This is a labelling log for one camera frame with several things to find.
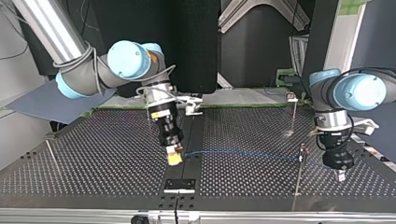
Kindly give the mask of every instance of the metal frame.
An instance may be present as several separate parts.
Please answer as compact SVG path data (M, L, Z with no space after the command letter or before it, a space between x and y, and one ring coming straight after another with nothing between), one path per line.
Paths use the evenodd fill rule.
M297 0L233 0L219 17L219 30L225 34L237 21L239 21L252 8L259 5L274 7L282 16L294 27L301 31L310 22L305 12L297 6L297 13L294 16L294 8L298 4Z
M176 223L173 212L134 210L5 209L0 223L131 223L133 216L148 217L150 224ZM177 212L179 223L318 223L318 222L396 222L394 214L363 213L252 213Z
M225 79L221 73L218 72L218 84L223 88L227 90L231 90L233 88L233 85Z

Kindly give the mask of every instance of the cable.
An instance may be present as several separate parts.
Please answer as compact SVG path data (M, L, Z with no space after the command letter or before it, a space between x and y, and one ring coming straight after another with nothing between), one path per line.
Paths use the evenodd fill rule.
M22 21L22 22L24 22L24 23L26 23L26 24L29 25L29 23L28 23L26 20L24 20L23 18L21 18L20 16L18 16L17 12L14 11L14 10L13 10L9 5L7 5L3 0L0 0L0 2L2 2L3 5L4 5L10 12L12 12L12 14L14 14L14 16L15 16L15 18L17 18L17 20Z
M346 137L346 140L344 140L344 142L341 143L339 146L336 146L336 147L333 147L333 148L324 148L324 147L322 147L322 146L320 145L319 139L318 139L319 135L317 134L316 142L317 142L317 146L318 146L318 148L319 148L320 150L323 150L323 151L335 151L335 150L341 149L342 147L344 147L344 146L347 145L348 141L349 141L350 138L352 137L353 130L355 129L355 122L353 121L352 116L350 116L349 114L347 114L347 116L348 116L348 118L349 118L349 120L350 120L351 127L350 127L349 134L348 134L348 136Z
M84 9L85 1L86 1L86 0L83 0L83 1L82 1L81 9L80 9L80 11L79 11L79 15L80 15L81 20L82 20L82 22L83 22L82 30L81 30L81 35L84 34L85 26L87 26L88 28L91 28L91 29L93 29L93 30L95 30L95 31L99 31L99 28L94 27L94 26L92 26L92 25L89 25L89 24L87 23L88 12L89 12L89 10L90 10L91 1L88 1L87 10L85 11L85 17L82 15L82 11L83 11L83 9Z
M22 54L24 54L24 53L26 52L26 50L28 50L28 49L29 49L29 46L28 46L28 44L26 44L24 50L23 50L21 53L18 53L18 54L12 55L12 56L7 56L7 57L4 57L4 58L0 58L0 60L12 59L12 58L19 57L19 56L21 56Z
M173 71L175 70L175 68L176 68L176 65L175 65L175 64L172 64L172 65L170 65L169 67L167 67L167 68L165 68L164 70L162 70L160 73L158 73L158 74L156 74L156 75L154 75L154 76L152 76L152 77L134 79L133 81L135 81L135 82L149 81L149 80L154 79L155 77L162 76L162 75L164 75L165 73L167 73L168 75L171 75L171 74L173 73Z
M10 112L10 113L8 113L8 114L6 114L6 115L3 115L2 117L0 117L0 119L4 119L4 118L6 118L6 117L8 117L8 116L10 116L10 115L12 115L12 114L15 114L17 111L12 111L12 112Z
M26 42L26 40L24 39L23 35L22 35L22 34L18 31L18 29L14 26L14 24L13 24L13 23L11 22L11 20L8 18L8 16L6 15L6 13L5 13L2 9L0 9L0 11L2 12L2 14L4 15L4 17L5 17L6 20L8 21L9 25L11 25L11 27L14 29L14 31L18 34L18 36L19 36L20 38L22 38L22 39ZM1 60L5 60L5 59L13 59L13 58L19 57L19 56L21 56L22 54L24 54L24 53L26 52L26 50L28 50L28 49L29 49L29 45L28 45L28 43L26 42L26 46L25 46L24 50L23 50L21 53L18 53L18 54L15 54L15 55L11 55L11 56L7 56L7 57L0 58L0 61L1 61Z
M291 19L291 38L294 37L294 21L295 21L295 19L296 19L297 9L298 9L298 6L299 6L299 3L298 3L298 2L299 2L299 1L297 0L297 1L296 1L296 6L294 7L294 11L293 11L293 17L292 17L292 19ZM301 85L303 86L304 91L306 92L306 94L307 94L308 96L312 97L311 94L310 94L310 92L308 91L308 89L305 87L304 81L303 81L303 79L300 77L300 74L299 74L299 72L298 72L298 70L297 70L297 62L296 62L296 58L295 58L294 45L293 45L292 43L291 43L291 55L292 55L291 58L294 60L294 64L296 64L296 73L297 73L297 77L300 79L300 83L301 83Z

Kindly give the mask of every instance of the black panel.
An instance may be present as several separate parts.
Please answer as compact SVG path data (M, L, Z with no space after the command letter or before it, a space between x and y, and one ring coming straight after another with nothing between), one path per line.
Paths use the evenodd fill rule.
M304 83L309 83L309 75L323 70L337 7L338 0L317 0L315 3L308 47L305 54Z
M180 91L211 93L217 81L218 0L92 1L106 48L122 39L162 46ZM119 88L134 94L135 84Z
M366 5L361 22L352 68L376 66L396 67L396 1L370 1ZM378 125L372 136L364 140L379 150L391 161L396 162L396 103L381 105L377 109L354 113L356 116L373 119Z
M251 9L221 39L221 74L235 87L269 86L291 68L291 24L273 7Z

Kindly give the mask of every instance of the black cable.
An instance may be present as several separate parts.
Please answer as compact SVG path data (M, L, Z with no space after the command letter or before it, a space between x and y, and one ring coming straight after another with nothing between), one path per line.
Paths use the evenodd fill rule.
M8 16L6 15L6 13L4 13L4 11L1 10L1 9L0 9L0 11L1 11L1 12L3 13L3 15L6 17L6 20L7 20L8 23L11 25L12 29L14 29L14 31L18 34L18 36L19 36L20 38L22 38L24 41L26 41L26 40L23 38L23 35L18 31L18 29L14 26L14 24L13 24L13 23L11 22L11 20L8 18ZM0 58L0 60L12 59L12 58L19 57L19 56L21 56L22 54L24 54L24 53L26 52L26 50L28 50L28 49L29 49L29 45L28 45L28 43L26 42L26 46L25 46L24 50L23 50L21 53L18 53L18 54L15 54L15 55L11 55L11 56L7 56L7 57Z
M347 145L348 141L349 141L350 138L352 137L353 130L355 129L355 121L353 121L352 116L350 116L349 114L347 114L347 116L348 116L348 118L349 118L349 120L350 120L350 125L351 125L351 127L350 127L350 131L349 131L349 134L347 135L346 140L345 140L343 143L341 143L339 146L336 146L336 147L333 147L333 148L324 148L324 147L322 147L322 146L320 145L319 139L318 139L319 136L318 136L318 134L317 134L316 142L317 142L317 146L318 146L318 148L319 148L320 150L323 150L323 151L335 151L335 150L341 149L342 147L344 147L344 146Z
M70 13L69 0L66 0L66 9L67 9L67 13L69 13L69 16L71 17L72 14Z
M85 10L84 20L82 20L83 24L82 24L81 35L84 35L84 30L85 30L85 26L87 25L88 11L90 10L90 6L91 6L91 1L88 0L87 10Z
M0 60L12 59L12 58L19 57L19 56L21 56L22 54L24 54L24 53L26 52L26 50L28 50L28 49L29 49L29 46L28 46L28 44L26 44L25 49L24 49L21 53L15 54L15 55L12 55L12 56L7 56L7 57L4 57L4 58L0 58Z
M297 14L298 6L299 6L299 1L297 0L297 1L296 1L296 6L294 7L294 11L293 11L293 17L292 17L292 19L291 19L291 38L294 37L294 21L295 21L295 19L296 19L296 14ZM296 62L296 58L295 58L294 45L292 44L292 40L291 40L291 58L294 60L294 64L295 64L295 66L296 66L296 74L297 74L297 77L300 79L300 83L301 83L301 85L303 86L304 91L306 92L306 94L307 94L308 96L311 97L311 94L309 93L308 89L306 88L306 86L305 86L305 84L304 84L304 81L303 81L303 79L300 77L300 74L299 74L299 72L298 72L298 70L297 70L297 62Z

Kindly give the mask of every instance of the metal bracket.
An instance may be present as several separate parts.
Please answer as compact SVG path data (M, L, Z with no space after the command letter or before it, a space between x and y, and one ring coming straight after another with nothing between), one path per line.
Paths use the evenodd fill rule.
M186 104L186 116L192 115L202 115L202 112L197 112L203 101L202 98L198 97L190 97L190 96L178 96L177 99L179 101L183 101Z
M297 6L297 12L294 15L296 4L298 4L297 0L233 0L219 17L219 29L225 34L252 8L259 5L268 5L274 7L286 20L293 23L298 31L301 31L310 20L300 6Z
M353 117L353 121L355 122L354 133L372 135L375 129L379 128L372 119Z
M218 84L223 88L227 90L231 90L233 88L233 85L225 79L221 73L218 73Z

